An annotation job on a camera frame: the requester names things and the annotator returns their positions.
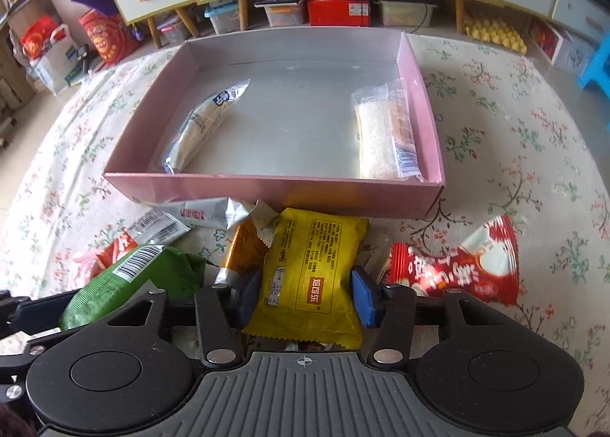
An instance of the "yellow egg carton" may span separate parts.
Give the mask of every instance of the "yellow egg carton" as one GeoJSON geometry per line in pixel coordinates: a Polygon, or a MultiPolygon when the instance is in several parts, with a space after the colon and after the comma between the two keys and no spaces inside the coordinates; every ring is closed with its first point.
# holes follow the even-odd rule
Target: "yellow egg carton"
{"type": "Polygon", "coordinates": [[[472,39],[495,43],[522,55],[527,53],[528,47],[519,32],[501,18],[490,18],[476,11],[464,12],[464,28],[472,39]]]}

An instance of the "plastic storage box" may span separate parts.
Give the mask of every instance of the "plastic storage box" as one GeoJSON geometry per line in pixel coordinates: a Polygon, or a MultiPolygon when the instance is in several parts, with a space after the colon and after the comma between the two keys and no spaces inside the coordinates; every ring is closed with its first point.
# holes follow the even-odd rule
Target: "plastic storage box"
{"type": "Polygon", "coordinates": [[[307,0],[258,0],[265,8],[271,27],[300,26],[307,21],[307,0]]]}
{"type": "Polygon", "coordinates": [[[207,6],[204,16],[212,21],[216,34],[239,31],[239,8],[237,2],[233,1],[221,6],[207,6]]]}
{"type": "Polygon", "coordinates": [[[190,38],[190,32],[177,15],[159,24],[157,29],[163,33],[170,45],[179,45],[190,38]]]}
{"type": "Polygon", "coordinates": [[[432,11],[436,8],[436,5],[430,5],[429,3],[380,1],[379,4],[381,5],[383,25],[388,27],[428,27],[432,18],[432,11]]]}

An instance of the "pink cardboard box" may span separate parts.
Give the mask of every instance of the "pink cardboard box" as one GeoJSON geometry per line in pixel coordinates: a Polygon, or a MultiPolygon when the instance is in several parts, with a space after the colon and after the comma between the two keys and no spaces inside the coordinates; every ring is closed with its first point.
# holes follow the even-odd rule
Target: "pink cardboard box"
{"type": "Polygon", "coordinates": [[[422,218],[445,175],[434,116],[407,34],[395,29],[286,27],[185,43],[125,128],[106,179],[135,201],[229,196],[366,217],[422,218]],[[420,171],[415,178],[359,178],[351,94],[400,79],[420,171]],[[248,89],[184,173],[161,168],[188,112],[242,80],[248,89]]]}

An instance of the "screw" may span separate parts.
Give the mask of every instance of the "screw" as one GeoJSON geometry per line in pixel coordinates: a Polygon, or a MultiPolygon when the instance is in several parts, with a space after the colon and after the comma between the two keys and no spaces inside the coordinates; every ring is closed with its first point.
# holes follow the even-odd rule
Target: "screw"
{"type": "Polygon", "coordinates": [[[11,385],[6,389],[6,397],[9,399],[19,399],[23,394],[23,388],[20,385],[11,385]]]}
{"type": "Polygon", "coordinates": [[[395,349],[380,349],[373,354],[373,359],[377,363],[383,363],[384,365],[390,365],[402,361],[403,354],[395,349]]]}
{"type": "Polygon", "coordinates": [[[32,356],[38,356],[41,355],[42,353],[44,353],[47,350],[47,348],[45,346],[33,346],[30,349],[30,354],[32,356]]]}
{"type": "Polygon", "coordinates": [[[206,358],[210,363],[222,365],[235,360],[236,354],[231,349],[214,349],[207,354],[206,358]]]}

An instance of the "red box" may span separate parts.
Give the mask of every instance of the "red box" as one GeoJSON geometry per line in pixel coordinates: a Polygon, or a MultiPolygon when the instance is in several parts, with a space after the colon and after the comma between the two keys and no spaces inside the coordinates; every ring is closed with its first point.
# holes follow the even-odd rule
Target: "red box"
{"type": "Polygon", "coordinates": [[[312,26],[370,26],[371,7],[357,0],[309,0],[312,26]]]}

